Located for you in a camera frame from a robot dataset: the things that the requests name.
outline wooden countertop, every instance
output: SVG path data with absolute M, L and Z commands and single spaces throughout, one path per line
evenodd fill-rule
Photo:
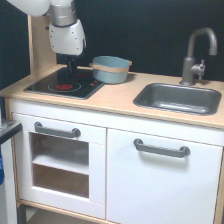
M 104 85 L 87 100 L 78 100 L 65 97 L 55 97 L 35 93 L 25 93 L 23 89 L 37 82 L 52 72 L 64 67 L 57 65 L 41 76 L 28 76 L 19 82 L 3 89 L 3 97 L 36 101 L 42 103 L 78 107 L 90 110 L 104 111 L 117 114 L 126 114 L 137 117 L 146 117 L 158 120 L 167 120 L 179 123 L 194 124 L 206 127 L 224 129 L 224 83 L 216 81 L 202 81 L 195 87 L 214 89 L 222 94 L 219 109 L 216 114 L 208 116 L 189 115 L 163 110 L 146 109 L 133 104 L 135 97 L 150 83 L 166 83 L 179 85 L 180 77 L 169 77 L 143 73 L 129 73 L 125 83 L 119 85 Z

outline oven window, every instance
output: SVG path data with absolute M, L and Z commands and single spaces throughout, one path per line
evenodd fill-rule
M 30 133 L 34 186 L 89 198 L 89 144 Z

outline pot handle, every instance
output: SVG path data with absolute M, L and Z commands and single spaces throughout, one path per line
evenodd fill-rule
M 131 61 L 128 61 L 128 62 L 129 62 L 130 65 L 126 68 L 110 68 L 110 67 L 102 66 L 102 65 L 99 65 L 99 64 L 96 64 L 96 63 L 90 63 L 89 67 L 93 68 L 93 69 L 98 69 L 98 70 L 104 71 L 104 72 L 122 73 L 122 72 L 128 72 L 129 71 L 129 67 L 132 65 L 132 62 Z

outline sink basin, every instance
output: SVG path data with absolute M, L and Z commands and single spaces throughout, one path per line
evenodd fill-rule
M 147 85 L 134 99 L 140 107 L 197 115 L 217 112 L 222 94 L 211 89 L 161 83 Z

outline burner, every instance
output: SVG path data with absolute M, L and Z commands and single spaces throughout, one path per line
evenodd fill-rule
M 81 85 L 76 82 L 62 82 L 62 83 L 51 83 L 48 85 L 48 89 L 54 92 L 73 92 L 81 88 Z
M 73 87 L 72 84 L 58 84 L 58 85 L 56 85 L 56 88 L 60 89 L 60 90 L 69 90 L 69 89 L 72 89 L 72 87 Z
M 92 79 L 93 76 L 90 73 L 86 73 L 86 72 L 76 72 L 76 73 L 67 73 L 66 76 L 70 79 Z

